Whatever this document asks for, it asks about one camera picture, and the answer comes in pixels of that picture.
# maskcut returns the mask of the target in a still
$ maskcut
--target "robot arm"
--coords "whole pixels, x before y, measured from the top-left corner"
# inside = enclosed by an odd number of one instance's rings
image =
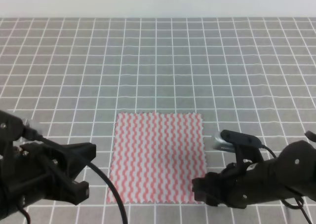
[[[20,147],[20,138],[39,143]],[[30,223],[24,207],[41,199],[65,201],[78,205],[89,198],[89,183],[75,178],[87,165],[109,186],[117,200],[123,224],[127,216],[119,193],[109,178],[91,161],[96,145],[91,143],[59,145],[44,138],[29,123],[0,111],[0,220],[20,211]]]
[[[314,138],[311,132],[306,133]],[[289,144],[278,157],[264,161],[259,149],[267,149],[254,136],[223,130],[213,137],[213,148],[234,152],[236,163],[221,173],[209,172],[192,180],[196,201],[210,206],[223,203],[232,208],[281,200],[301,209],[303,196],[316,200],[316,149],[305,141]],[[298,206],[285,199],[295,198]]]

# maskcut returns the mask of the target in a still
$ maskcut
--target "wire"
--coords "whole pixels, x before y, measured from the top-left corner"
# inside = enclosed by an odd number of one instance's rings
[[[267,150],[273,156],[273,158],[277,157],[275,155],[275,153],[270,148],[268,148],[266,145],[262,145],[262,148]],[[289,190],[290,192],[295,193],[295,195],[299,195],[299,193],[297,193],[295,190],[291,189],[290,187],[285,186],[285,188],[287,190]],[[284,204],[285,207],[287,207],[289,209],[295,209],[295,210],[300,209],[302,211],[306,221],[308,222],[308,224],[312,224],[310,218],[308,217],[308,215],[306,214],[306,212],[304,210],[304,200],[303,200],[303,198],[302,197],[295,198],[295,201],[296,201],[297,205],[290,204],[289,202],[285,201],[284,199],[281,199],[281,202]]]
[[[25,211],[22,207],[21,204],[17,204],[16,205],[17,209],[20,211],[20,213],[26,218],[26,223],[27,224],[31,224],[31,218],[30,218],[30,215],[28,214],[27,211]]]
[[[122,202],[122,199],[119,196],[117,189],[115,188],[113,183],[110,181],[110,179],[97,166],[95,166],[93,163],[91,163],[90,161],[85,159],[83,156],[77,154],[76,152],[73,152],[70,149],[64,148],[62,145],[59,145],[58,143],[55,143],[49,139],[46,139],[42,135],[37,135],[36,140],[41,141],[41,142],[45,143],[46,145],[49,145],[50,147],[52,147],[56,150],[62,151],[64,153],[67,153],[68,155],[75,157],[82,164],[90,167],[96,174],[98,174],[100,176],[100,178],[102,178],[104,180],[104,182],[109,186],[110,190],[112,191],[113,196],[118,203],[118,208],[119,208],[120,214],[122,216],[123,224],[128,224],[126,210],[124,208],[124,204]]]

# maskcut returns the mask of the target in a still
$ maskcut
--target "gray grid mat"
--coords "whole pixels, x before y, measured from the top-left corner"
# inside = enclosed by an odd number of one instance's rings
[[[275,152],[315,131],[315,29],[315,18],[0,19],[0,108],[40,122],[57,142],[96,143],[94,163],[106,173],[118,112],[198,112],[208,170],[219,172],[234,156],[210,149],[214,131],[259,136]],[[121,223],[101,180],[90,169],[82,179],[86,202],[41,201],[28,208],[33,223]],[[316,204],[307,204],[316,222]],[[126,208],[131,224],[305,221],[280,202]]]

